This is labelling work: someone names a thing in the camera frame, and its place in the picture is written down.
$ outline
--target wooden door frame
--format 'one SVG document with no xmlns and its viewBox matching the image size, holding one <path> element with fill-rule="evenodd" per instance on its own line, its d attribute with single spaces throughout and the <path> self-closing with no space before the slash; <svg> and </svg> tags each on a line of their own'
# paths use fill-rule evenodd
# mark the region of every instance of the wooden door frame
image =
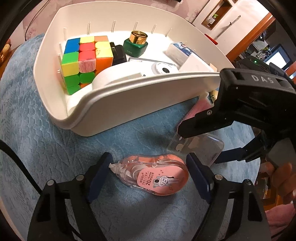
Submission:
<svg viewBox="0 0 296 241">
<path fill-rule="evenodd" d="M 275 17 L 269 12 L 248 34 L 242 39 L 227 55 L 226 57 L 233 62 L 243 51 L 245 51 L 251 43 L 253 43 L 265 29 L 267 29 L 273 22 Z"/>
</svg>

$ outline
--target pink sleeve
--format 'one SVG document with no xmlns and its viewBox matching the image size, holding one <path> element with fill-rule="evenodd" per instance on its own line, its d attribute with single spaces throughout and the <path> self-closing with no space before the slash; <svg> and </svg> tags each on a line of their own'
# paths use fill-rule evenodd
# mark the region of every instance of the pink sleeve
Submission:
<svg viewBox="0 0 296 241">
<path fill-rule="evenodd" d="M 293 204 L 279 205 L 265 212 L 271 232 L 271 236 L 277 234 L 288 226 L 293 216 L 295 215 L 295 208 Z"/>
</svg>

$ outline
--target blue textured fabric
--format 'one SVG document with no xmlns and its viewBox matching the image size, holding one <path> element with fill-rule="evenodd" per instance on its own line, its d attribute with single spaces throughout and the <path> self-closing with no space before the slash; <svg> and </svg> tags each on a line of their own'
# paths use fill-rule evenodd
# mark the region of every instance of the blue textured fabric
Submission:
<svg viewBox="0 0 296 241">
<path fill-rule="evenodd" d="M 0 81 L 0 138 L 20 157 L 37 183 L 49 179 L 68 181 L 86 172 L 105 152 L 114 161 L 132 154 L 166 153 L 176 125 L 196 99 L 165 108 L 92 137 L 81 137 L 55 126 L 40 100 L 33 78 L 33 65 L 43 35 L 20 46 L 9 61 Z M 249 126 L 234 123 L 215 131 L 225 150 L 242 147 L 253 137 Z M 228 180 L 253 182 L 259 161 L 233 161 L 213 165 L 213 172 Z M 26 239 L 39 195 L 18 167 L 0 153 L 1 198 L 16 228 Z M 109 173 L 92 210 L 107 240 L 191 240 L 208 208 L 191 178 L 170 196 L 154 196 L 131 189 Z M 229 219 L 227 210 L 225 219 Z M 73 212 L 69 208 L 70 221 Z M 220 236 L 225 233 L 222 225 Z"/>
</svg>

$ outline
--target green sticker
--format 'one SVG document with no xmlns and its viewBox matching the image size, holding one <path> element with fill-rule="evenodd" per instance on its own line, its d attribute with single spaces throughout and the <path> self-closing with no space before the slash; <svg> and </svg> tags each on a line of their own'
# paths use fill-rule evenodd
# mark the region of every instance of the green sticker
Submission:
<svg viewBox="0 0 296 241">
<path fill-rule="evenodd" d="M 80 82 L 80 78 L 79 78 L 79 75 L 77 74 L 65 77 L 65 85 L 67 87 L 79 85 L 79 82 Z"/>
<path fill-rule="evenodd" d="M 78 56 L 79 56 L 78 52 L 65 53 L 63 55 L 62 64 L 78 62 Z"/>
<path fill-rule="evenodd" d="M 81 84 L 90 84 L 95 78 L 95 73 L 94 72 L 81 73 L 79 77 L 80 77 Z"/>
<path fill-rule="evenodd" d="M 75 85 L 75 86 L 67 87 L 67 91 L 68 91 L 68 94 L 69 95 L 74 94 L 78 90 L 80 90 L 80 85 Z"/>
</svg>

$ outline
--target screw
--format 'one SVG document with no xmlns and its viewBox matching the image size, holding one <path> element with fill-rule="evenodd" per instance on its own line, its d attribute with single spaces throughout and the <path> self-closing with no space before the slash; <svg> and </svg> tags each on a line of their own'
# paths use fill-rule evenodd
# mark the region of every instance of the screw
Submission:
<svg viewBox="0 0 296 241">
<path fill-rule="evenodd" d="M 48 182 L 47 182 L 47 185 L 48 186 L 52 186 L 54 184 L 54 180 L 49 180 Z"/>
<path fill-rule="evenodd" d="M 223 179 L 223 176 L 220 175 L 220 174 L 216 174 L 216 175 L 215 175 L 215 178 L 216 178 L 217 180 L 222 180 L 222 179 Z"/>
<path fill-rule="evenodd" d="M 250 179 L 246 179 L 245 181 L 246 181 L 246 184 L 248 184 L 248 185 L 251 185 L 252 184 L 252 182 L 251 182 Z"/>
<path fill-rule="evenodd" d="M 84 176 L 83 175 L 78 175 L 77 177 L 76 177 L 76 180 L 77 181 L 82 181 L 84 179 Z"/>
</svg>

